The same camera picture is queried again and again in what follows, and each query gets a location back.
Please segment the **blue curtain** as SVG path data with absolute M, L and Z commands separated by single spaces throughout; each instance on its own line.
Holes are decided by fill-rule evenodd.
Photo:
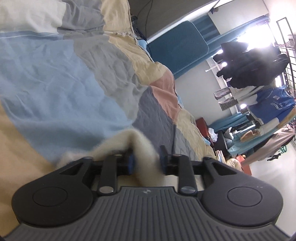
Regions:
M 258 23 L 264 23 L 267 20 L 269 20 L 269 17 L 267 15 L 263 15 L 238 27 L 235 27 L 223 34 L 219 33 L 218 29 L 208 15 L 194 20 L 193 24 L 200 32 L 209 47 L 209 52 L 203 58 L 208 59 L 213 56 L 220 49 L 222 43 L 234 41 L 248 27 Z

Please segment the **grey bedside cabinet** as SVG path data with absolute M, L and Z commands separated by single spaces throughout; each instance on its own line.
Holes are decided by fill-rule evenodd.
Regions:
M 152 41 L 181 22 L 206 15 L 219 1 L 129 0 L 128 3 L 137 38 Z

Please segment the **dark red wooden chest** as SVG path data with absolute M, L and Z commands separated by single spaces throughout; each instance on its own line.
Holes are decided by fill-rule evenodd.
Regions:
M 196 120 L 196 126 L 199 129 L 201 135 L 207 140 L 206 143 L 211 145 L 209 133 L 208 133 L 208 126 L 203 118 L 199 118 Z

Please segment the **black metal clothes rack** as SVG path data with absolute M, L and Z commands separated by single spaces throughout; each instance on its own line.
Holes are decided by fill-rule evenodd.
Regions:
M 288 93 L 295 98 L 295 34 L 287 17 L 276 21 L 276 44 L 288 57 L 288 64 L 281 80 Z

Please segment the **blue hanging sports shirt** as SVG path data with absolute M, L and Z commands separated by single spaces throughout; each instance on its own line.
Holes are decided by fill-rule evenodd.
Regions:
M 281 122 L 295 107 L 295 99 L 284 87 L 276 87 L 256 93 L 255 104 L 247 108 L 252 116 L 264 125 L 277 118 Z

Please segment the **black hanging jacket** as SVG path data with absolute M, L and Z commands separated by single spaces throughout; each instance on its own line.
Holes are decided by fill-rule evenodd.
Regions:
M 272 45 L 251 50 L 247 50 L 247 47 L 243 42 L 223 43 L 222 53 L 213 56 L 216 63 L 227 63 L 216 75 L 229 80 L 230 87 L 241 89 L 270 85 L 290 62 L 286 54 L 281 54 Z

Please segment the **patchwork colour block quilt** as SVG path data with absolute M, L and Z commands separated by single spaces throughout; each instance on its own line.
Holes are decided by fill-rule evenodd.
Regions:
M 18 225 L 16 190 L 126 128 L 215 156 L 171 71 L 135 38 L 128 1 L 1 1 L 1 235 Z

